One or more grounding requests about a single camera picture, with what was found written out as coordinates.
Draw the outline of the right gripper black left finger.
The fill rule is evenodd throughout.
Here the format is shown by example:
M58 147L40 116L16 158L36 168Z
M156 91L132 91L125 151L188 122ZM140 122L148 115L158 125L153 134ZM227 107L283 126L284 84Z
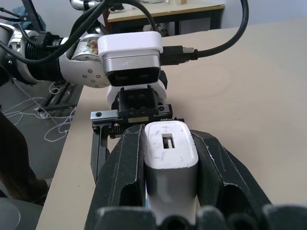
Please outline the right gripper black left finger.
M144 125L123 133L102 166L84 230L94 230L96 213L103 207L145 206Z

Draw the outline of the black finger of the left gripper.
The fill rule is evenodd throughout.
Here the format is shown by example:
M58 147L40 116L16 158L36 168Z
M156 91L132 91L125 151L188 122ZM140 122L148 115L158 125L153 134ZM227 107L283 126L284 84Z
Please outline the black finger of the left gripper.
M107 148L107 138L110 134L108 126L94 126L91 152L91 169L94 182L97 183L99 172L106 158L110 155Z

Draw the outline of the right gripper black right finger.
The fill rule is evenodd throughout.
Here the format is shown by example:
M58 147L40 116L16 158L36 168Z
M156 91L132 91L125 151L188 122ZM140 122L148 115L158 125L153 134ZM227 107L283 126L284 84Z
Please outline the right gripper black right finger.
M270 200L247 167L213 135L191 131L197 153L197 196L220 211L260 211Z

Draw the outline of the white charger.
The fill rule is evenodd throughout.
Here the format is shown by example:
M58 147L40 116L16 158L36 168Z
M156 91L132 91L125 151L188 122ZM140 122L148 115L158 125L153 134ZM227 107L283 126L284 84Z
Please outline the white charger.
M198 153L188 126L177 120L145 127L145 181L156 223L180 216L196 221Z

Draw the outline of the person's dark trouser leg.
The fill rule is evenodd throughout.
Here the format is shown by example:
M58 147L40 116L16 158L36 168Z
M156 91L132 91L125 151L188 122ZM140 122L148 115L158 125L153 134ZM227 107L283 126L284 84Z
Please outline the person's dark trouser leg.
M46 198L52 179L37 179L29 164L22 132L0 112L0 181L11 198L37 203Z

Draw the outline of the background table with black legs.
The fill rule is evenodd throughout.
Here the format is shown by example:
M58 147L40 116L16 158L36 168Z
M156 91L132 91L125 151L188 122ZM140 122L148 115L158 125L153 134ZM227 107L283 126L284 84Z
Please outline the background table with black legs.
M172 6L166 2L144 4L160 29L171 35L190 34L221 28L225 8L221 3L187 0L186 4ZM106 28L114 33L138 32L148 25L146 16L138 9L104 15Z

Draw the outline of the grey rounded body shell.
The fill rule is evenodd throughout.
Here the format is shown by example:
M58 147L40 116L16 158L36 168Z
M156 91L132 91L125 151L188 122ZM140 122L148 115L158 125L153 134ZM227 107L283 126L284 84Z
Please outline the grey rounded body shell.
M36 230L43 206L8 198L0 190L0 230Z

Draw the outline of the blue cloth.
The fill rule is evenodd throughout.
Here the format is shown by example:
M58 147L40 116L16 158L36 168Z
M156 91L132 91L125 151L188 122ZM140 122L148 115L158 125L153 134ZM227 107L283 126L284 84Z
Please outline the blue cloth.
M28 15L26 9L24 6L19 6L19 7L16 7L12 10L13 13L16 13L18 15ZM39 18L39 21L42 25L42 28L43 30L45 31L46 30L46 24L45 22L43 21L42 17L40 14L37 14L38 15L38 18ZM26 29L26 30L34 30L34 27L33 27L33 24L31 21L27 21L27 22L21 22L20 23L21 26Z

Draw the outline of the black metal stand frame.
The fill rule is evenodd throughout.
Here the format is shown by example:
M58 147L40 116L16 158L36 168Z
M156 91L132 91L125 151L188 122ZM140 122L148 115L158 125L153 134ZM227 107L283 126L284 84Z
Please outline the black metal stand frame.
M50 92L41 103L38 112L53 112L72 109L77 106L83 86L68 82L56 82L50 85Z

